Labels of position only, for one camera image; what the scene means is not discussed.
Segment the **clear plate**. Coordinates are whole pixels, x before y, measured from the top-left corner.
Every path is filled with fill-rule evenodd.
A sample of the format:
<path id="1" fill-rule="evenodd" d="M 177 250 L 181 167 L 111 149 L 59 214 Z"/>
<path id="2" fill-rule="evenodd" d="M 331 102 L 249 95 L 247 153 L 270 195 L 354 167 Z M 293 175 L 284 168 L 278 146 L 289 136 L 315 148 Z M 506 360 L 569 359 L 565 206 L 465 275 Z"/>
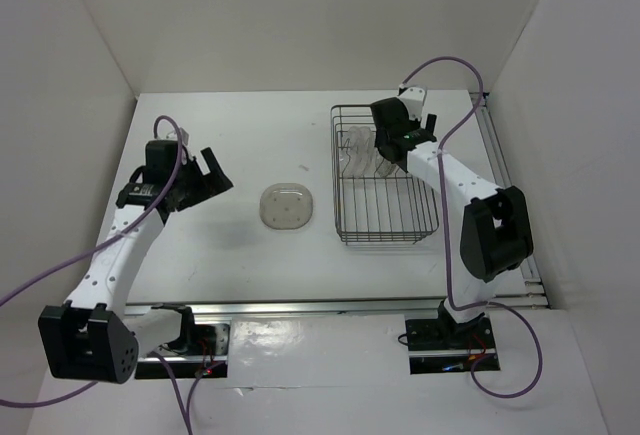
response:
<path id="1" fill-rule="evenodd" d="M 375 132 L 368 126 L 357 126 L 352 145 L 352 176 L 363 177 L 375 160 Z"/>
<path id="2" fill-rule="evenodd" d="M 368 128 L 352 126 L 345 134 L 341 162 L 341 174 L 345 178 L 355 178 L 363 175 L 368 161 Z"/>

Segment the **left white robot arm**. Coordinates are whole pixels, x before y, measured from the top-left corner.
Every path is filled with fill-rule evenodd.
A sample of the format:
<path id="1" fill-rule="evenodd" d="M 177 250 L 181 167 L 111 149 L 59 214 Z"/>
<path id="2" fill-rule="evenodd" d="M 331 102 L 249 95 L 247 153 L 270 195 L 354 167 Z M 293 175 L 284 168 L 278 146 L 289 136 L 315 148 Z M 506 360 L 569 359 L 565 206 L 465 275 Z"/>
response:
<path id="1" fill-rule="evenodd" d="M 159 303 L 124 318 L 144 259 L 169 216 L 230 190 L 213 151 L 199 157 L 175 140 L 152 140 L 145 162 L 116 199 L 108 246 L 59 306 L 46 306 L 38 328 L 51 374 L 58 379 L 123 384 L 141 358 L 166 347 L 177 355 L 215 355 L 217 334 L 187 305 Z"/>

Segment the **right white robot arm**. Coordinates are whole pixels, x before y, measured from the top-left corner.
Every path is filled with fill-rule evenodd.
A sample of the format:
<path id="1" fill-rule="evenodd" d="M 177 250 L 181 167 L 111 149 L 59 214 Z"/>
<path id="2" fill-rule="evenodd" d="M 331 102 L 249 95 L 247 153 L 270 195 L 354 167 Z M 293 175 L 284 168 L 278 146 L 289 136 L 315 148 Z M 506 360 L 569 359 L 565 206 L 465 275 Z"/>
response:
<path id="1" fill-rule="evenodd" d="M 434 134 L 436 117 L 421 121 L 422 101 L 405 94 L 370 105 L 375 148 L 387 161 L 426 183 L 440 196 L 445 243 L 448 315 L 436 334 L 448 347 L 471 334 L 506 274 L 532 255 L 534 244 L 524 193 L 502 188 L 476 174 L 442 147 Z"/>

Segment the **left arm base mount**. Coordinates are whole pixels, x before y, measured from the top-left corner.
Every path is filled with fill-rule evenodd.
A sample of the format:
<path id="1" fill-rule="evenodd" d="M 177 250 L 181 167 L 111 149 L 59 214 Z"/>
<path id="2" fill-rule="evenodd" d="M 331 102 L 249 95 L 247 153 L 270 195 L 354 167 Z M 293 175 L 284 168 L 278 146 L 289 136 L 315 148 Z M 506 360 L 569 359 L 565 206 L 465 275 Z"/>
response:
<path id="1" fill-rule="evenodd" d="M 229 320 L 196 317 L 187 341 L 178 340 L 179 329 L 162 328 L 154 322 L 135 335 L 139 346 L 135 378 L 165 379 L 166 370 L 154 353 L 161 355 L 179 379 L 226 378 L 231 339 Z"/>

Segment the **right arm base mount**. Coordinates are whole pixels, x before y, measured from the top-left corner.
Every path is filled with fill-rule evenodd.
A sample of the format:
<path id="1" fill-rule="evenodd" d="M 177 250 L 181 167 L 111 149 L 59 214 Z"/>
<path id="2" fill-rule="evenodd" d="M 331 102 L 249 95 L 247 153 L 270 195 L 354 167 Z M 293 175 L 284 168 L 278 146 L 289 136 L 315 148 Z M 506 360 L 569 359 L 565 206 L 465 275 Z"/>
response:
<path id="1" fill-rule="evenodd" d="M 412 375 L 470 372 L 474 364 L 477 371 L 500 370 L 489 317 L 459 324 L 443 302 L 434 318 L 407 319 L 397 341 L 408 350 Z"/>

